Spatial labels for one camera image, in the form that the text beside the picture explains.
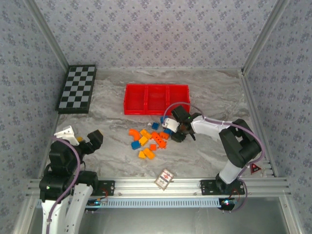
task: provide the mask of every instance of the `blue block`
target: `blue block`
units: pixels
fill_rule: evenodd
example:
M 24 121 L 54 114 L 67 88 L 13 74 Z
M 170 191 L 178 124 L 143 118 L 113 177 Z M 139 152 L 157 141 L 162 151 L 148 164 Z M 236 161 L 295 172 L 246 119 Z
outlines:
M 162 117 L 160 117 L 160 122 L 161 122 L 161 124 L 163 124 L 163 122 L 164 122 L 164 116 L 162 116 Z
M 139 149 L 141 147 L 141 144 L 140 144 L 140 142 L 138 140 L 136 140 L 136 141 L 131 143 L 131 147 L 132 147 L 133 150 L 137 150 L 137 149 Z
M 168 133 L 169 135 L 171 135 L 171 134 L 172 134 L 172 131 L 171 131 L 170 129 L 166 128 L 166 129 L 164 130 L 164 133 Z
M 159 128 L 159 123 L 153 123 L 152 124 L 152 129 L 158 130 L 158 128 Z

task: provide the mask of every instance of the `wall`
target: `wall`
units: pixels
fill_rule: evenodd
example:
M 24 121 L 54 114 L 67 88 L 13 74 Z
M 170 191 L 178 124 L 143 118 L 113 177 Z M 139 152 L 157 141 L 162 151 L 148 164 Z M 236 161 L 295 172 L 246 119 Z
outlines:
M 275 0 L 36 0 L 69 64 L 242 67 Z
M 38 176 L 64 73 L 23 1 L 0 9 L 0 234 L 9 234 L 24 179 Z
M 280 176 L 312 233 L 312 3 L 291 0 L 248 74 Z

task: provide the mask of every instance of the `building block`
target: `building block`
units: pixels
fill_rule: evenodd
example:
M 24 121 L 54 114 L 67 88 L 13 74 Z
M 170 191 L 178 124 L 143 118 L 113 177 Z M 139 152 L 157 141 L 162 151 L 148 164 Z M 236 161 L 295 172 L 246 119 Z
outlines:
M 161 149 L 166 149 L 167 143 L 161 139 L 160 135 L 157 132 L 152 133 L 152 138 L 154 139 L 154 141 L 156 141 Z
M 157 145 L 156 145 L 156 144 L 151 144 L 151 145 L 150 145 L 150 150 L 151 150 L 151 151 L 157 150 Z
M 166 129 L 164 130 L 164 133 L 167 133 L 167 134 L 171 135 L 171 134 L 172 134 L 172 131 L 171 131 L 170 129 L 166 128 Z
M 168 140 L 169 139 L 169 134 L 168 133 L 164 133 L 164 132 L 161 132 L 159 133 L 160 137 L 165 139 L 165 140 Z
M 131 147 L 132 147 L 133 150 L 137 150 L 137 149 L 139 149 L 141 147 L 141 144 L 140 144 L 140 142 L 138 140 L 136 140 L 136 141 L 131 143 Z
M 140 140 L 140 138 L 141 138 L 140 133 L 137 130 L 135 130 L 135 129 L 130 129 L 129 130 L 129 136 L 133 136 L 133 140 L 134 141 Z
M 160 123 L 163 124 L 164 122 L 164 116 L 160 117 Z
M 138 157 L 141 159 L 146 159 L 146 156 L 143 151 L 140 151 L 140 153 L 138 153 Z
M 144 136 L 141 137 L 141 139 L 139 140 L 141 146 L 146 145 L 146 143 L 148 142 L 148 139 Z
M 153 123 L 152 124 L 152 129 L 158 130 L 158 128 L 159 128 L 159 123 Z
M 148 140 L 152 138 L 152 135 L 148 133 L 145 129 L 143 129 L 140 133 L 142 136 L 146 137 Z
M 149 159 L 153 159 L 155 157 L 155 154 L 149 149 L 146 148 L 143 150 L 143 153 L 149 158 Z

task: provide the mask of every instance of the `red tray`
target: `red tray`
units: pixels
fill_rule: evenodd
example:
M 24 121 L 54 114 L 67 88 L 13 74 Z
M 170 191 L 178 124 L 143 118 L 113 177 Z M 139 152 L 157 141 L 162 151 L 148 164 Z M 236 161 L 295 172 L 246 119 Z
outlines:
M 170 104 L 178 101 L 190 103 L 188 85 L 127 84 L 123 109 L 125 115 L 163 115 Z M 189 105 L 182 106 L 187 112 L 190 111 Z

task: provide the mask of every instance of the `gray marble floor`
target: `gray marble floor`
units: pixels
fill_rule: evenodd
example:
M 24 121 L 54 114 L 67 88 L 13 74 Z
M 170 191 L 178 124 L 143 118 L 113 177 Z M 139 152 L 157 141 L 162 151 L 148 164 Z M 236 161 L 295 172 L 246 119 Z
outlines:
M 131 148 L 133 138 L 128 131 L 134 128 L 151 132 L 148 123 L 159 117 L 125 116 L 124 92 L 128 83 L 188 84 L 191 103 L 201 108 L 206 116 L 231 121 L 242 118 L 251 125 L 247 103 L 235 74 L 213 70 L 98 71 L 89 114 L 61 115 L 57 131 L 72 125 L 76 136 L 86 138 L 88 133 L 101 130 L 104 134 L 102 147 L 84 159 L 87 170 L 96 171 L 99 176 L 155 177 L 167 168 L 178 177 L 215 177 L 227 157 L 221 142 L 204 135 L 196 135 L 196 141 L 187 136 L 183 143 L 170 140 L 167 149 L 155 152 L 153 160 L 139 159 L 139 150 Z

